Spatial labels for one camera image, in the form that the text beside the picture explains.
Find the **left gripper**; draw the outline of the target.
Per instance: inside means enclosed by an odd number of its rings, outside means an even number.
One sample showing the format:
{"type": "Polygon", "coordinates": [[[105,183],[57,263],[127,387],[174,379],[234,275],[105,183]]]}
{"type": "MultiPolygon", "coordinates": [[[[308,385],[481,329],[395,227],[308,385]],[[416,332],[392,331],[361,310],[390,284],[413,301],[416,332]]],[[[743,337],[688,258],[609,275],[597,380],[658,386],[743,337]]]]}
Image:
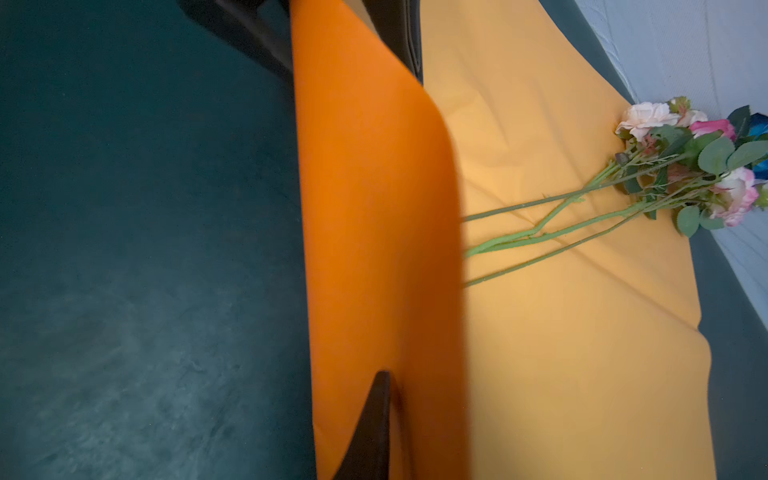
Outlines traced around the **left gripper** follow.
{"type": "MultiPolygon", "coordinates": [[[[263,16],[264,1],[180,1],[182,12],[224,43],[278,78],[293,82],[293,56],[303,52],[263,16]]],[[[423,80],[420,3],[418,1],[279,1],[295,28],[295,41],[329,50],[324,40],[336,35],[348,43],[364,35],[378,39],[413,77],[423,80]]]]}

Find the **dark pink fake flower stem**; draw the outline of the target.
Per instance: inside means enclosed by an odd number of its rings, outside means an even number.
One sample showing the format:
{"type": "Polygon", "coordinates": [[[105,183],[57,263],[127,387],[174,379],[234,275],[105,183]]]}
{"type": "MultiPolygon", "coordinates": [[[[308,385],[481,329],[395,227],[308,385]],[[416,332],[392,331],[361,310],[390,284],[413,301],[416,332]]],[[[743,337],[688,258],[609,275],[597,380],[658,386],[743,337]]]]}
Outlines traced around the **dark pink fake flower stem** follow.
{"type": "Polygon", "coordinates": [[[533,266],[603,237],[639,216],[654,219],[660,210],[675,212],[675,228],[685,237],[691,237],[701,229],[704,221],[716,223],[719,228],[726,225],[725,218],[714,214],[717,206],[726,206],[719,198],[728,191],[722,183],[738,169],[745,168],[748,173],[753,172],[747,165],[731,160],[741,148],[750,143],[742,139],[740,131],[730,121],[695,122],[686,127],[653,127],[641,139],[633,137],[628,129],[622,128],[619,136],[625,141],[625,149],[616,153],[608,165],[584,187],[466,216],[464,220],[472,222],[550,203],[555,205],[529,229],[494,237],[469,248],[465,256],[470,258],[553,241],[611,219],[616,221],[615,224],[531,260],[469,280],[465,285],[479,285],[533,266]],[[619,188],[629,197],[627,207],[556,231],[545,230],[568,207],[584,201],[593,192],[613,187],[619,188]]]}

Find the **blue fake flower stem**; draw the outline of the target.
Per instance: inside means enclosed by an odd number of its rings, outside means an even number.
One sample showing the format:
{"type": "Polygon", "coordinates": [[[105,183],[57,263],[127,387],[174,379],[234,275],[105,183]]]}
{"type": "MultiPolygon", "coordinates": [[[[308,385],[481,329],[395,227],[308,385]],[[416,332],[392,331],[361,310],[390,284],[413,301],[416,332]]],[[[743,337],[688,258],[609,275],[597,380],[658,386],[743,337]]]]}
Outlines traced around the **blue fake flower stem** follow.
{"type": "MultiPolygon", "coordinates": [[[[755,137],[766,137],[768,128],[768,117],[761,113],[754,113],[750,118],[749,135],[755,137]]],[[[759,163],[754,163],[752,167],[757,179],[768,179],[768,159],[764,157],[759,163]]]]}

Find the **orange wrapping paper sheet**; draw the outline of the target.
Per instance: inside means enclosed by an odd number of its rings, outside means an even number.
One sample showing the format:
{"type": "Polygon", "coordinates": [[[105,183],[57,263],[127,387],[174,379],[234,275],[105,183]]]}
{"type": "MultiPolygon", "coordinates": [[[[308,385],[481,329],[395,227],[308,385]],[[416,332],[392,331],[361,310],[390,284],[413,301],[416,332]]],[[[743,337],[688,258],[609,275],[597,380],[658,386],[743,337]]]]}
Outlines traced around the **orange wrapping paper sheet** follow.
{"type": "Polygon", "coordinates": [[[465,258],[582,186],[626,102],[537,1],[425,1],[424,77],[378,39],[295,41],[317,475],[375,374],[396,386],[395,479],[712,479],[689,243],[637,218],[533,266],[546,242],[465,258]]]}

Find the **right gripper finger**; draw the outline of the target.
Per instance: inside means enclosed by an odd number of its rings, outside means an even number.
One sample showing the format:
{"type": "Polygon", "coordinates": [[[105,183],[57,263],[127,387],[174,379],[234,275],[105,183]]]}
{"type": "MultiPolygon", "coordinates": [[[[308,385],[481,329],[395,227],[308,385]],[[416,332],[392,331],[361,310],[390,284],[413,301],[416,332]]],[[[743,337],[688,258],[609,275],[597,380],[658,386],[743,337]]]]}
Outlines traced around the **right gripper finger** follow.
{"type": "Polygon", "coordinates": [[[391,373],[378,371],[334,480],[388,480],[391,373]]]}

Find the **peach fake flower stem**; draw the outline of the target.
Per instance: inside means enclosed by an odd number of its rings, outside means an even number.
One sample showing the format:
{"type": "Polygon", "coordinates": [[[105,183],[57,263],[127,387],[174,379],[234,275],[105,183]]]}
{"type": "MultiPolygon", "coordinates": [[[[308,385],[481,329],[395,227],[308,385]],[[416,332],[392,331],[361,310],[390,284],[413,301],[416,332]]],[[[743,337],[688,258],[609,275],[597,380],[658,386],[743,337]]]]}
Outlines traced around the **peach fake flower stem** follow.
{"type": "MultiPolygon", "coordinates": [[[[691,107],[690,100],[685,96],[678,96],[663,103],[642,102],[630,106],[621,117],[616,127],[617,136],[627,136],[627,142],[635,141],[642,144],[653,129],[662,127],[690,127],[695,120],[707,120],[708,117],[691,107]]],[[[608,184],[605,178],[611,175],[611,167],[602,171],[603,177],[596,176],[585,187],[580,190],[567,192],[555,196],[544,196],[542,199],[532,200],[516,205],[500,207],[481,213],[467,215],[463,218],[465,222],[480,220],[502,213],[510,213],[517,210],[527,209],[535,206],[549,204],[559,200],[566,200],[571,197],[578,197],[591,193],[608,184]]]]}

